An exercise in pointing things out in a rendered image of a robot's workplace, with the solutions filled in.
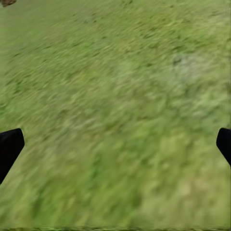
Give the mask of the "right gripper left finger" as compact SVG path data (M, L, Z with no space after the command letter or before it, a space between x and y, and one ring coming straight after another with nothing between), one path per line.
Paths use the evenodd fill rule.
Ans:
M0 134L0 185L25 145L21 129Z

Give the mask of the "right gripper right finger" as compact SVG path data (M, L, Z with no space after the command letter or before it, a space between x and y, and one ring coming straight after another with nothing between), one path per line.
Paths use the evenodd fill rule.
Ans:
M231 129L220 128L216 144L231 166Z

